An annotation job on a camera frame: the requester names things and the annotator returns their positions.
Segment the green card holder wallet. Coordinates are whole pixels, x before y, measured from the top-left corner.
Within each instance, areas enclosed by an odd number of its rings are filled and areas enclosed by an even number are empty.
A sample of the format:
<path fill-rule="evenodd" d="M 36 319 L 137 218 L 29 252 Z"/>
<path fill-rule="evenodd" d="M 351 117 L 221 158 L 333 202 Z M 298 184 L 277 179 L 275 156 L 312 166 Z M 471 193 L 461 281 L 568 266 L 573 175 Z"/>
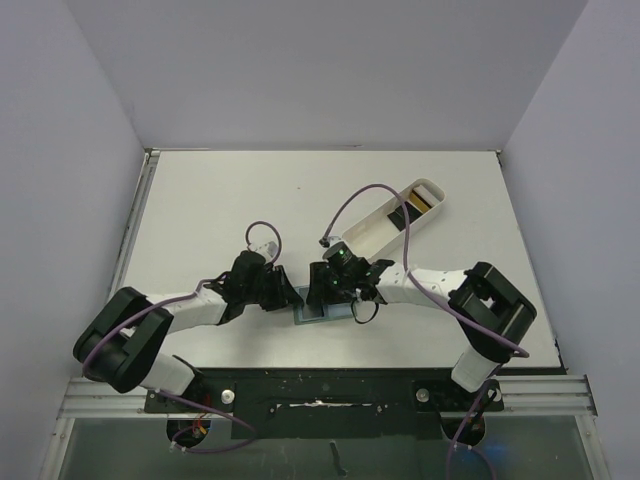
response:
<path fill-rule="evenodd" d="M 307 297 L 307 293 L 308 293 L 308 288 L 309 288 L 309 286 L 297 286 L 297 287 L 295 287 L 295 289 L 297 290 L 299 295 L 304 300 L 304 303 L 306 303 L 306 297 Z M 328 321 L 336 321 L 336 320 L 344 320 L 344 319 L 352 319 L 353 318 L 353 315 L 352 315 L 351 308 L 350 308 L 349 304 L 342 304 L 342 305 L 327 305 L 327 304 L 323 304 L 322 306 L 323 306 L 323 308 L 325 310 L 325 313 L 326 313 L 326 318 L 323 321 L 300 324 L 300 323 L 296 322 L 296 317 L 297 317 L 297 313 L 298 313 L 298 310 L 299 310 L 300 306 L 297 307 L 297 308 L 294 308 L 294 310 L 293 310 L 294 324 L 295 325 L 299 325 L 299 326 L 301 326 L 301 325 L 310 325 L 310 324 L 320 323 L 320 322 L 328 322 Z"/>

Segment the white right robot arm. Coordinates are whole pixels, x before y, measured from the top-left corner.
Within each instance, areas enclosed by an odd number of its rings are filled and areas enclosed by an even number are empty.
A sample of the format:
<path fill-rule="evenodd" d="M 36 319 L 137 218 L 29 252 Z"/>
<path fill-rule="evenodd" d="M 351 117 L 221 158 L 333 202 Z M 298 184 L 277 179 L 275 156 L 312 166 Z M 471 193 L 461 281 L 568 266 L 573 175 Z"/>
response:
<path fill-rule="evenodd" d="M 389 259 L 370 262 L 345 242 L 329 247 L 310 264 L 306 303 L 324 305 L 372 302 L 439 307 L 454 316 L 469 343 L 445 384 L 448 402 L 469 408 L 481 386 L 514 357 L 528 355 L 520 342 L 537 317 L 534 305 L 497 268 L 478 262 L 463 270 L 407 267 Z"/>

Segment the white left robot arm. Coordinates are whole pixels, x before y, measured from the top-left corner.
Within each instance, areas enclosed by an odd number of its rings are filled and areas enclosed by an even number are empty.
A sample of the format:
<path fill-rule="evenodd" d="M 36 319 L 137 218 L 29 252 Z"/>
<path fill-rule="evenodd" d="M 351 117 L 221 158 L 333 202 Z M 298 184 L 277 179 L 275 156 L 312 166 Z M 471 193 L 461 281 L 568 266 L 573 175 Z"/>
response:
<path fill-rule="evenodd" d="M 250 305 L 271 312 L 302 303 L 272 254 L 245 250 L 229 270 L 199 281 L 190 293 L 153 297 L 119 289 L 76 340 L 72 355 L 85 375 L 119 393 L 164 391 L 177 408 L 190 411 L 202 402 L 204 387 L 193 366 L 160 352 L 168 335 L 227 324 Z"/>

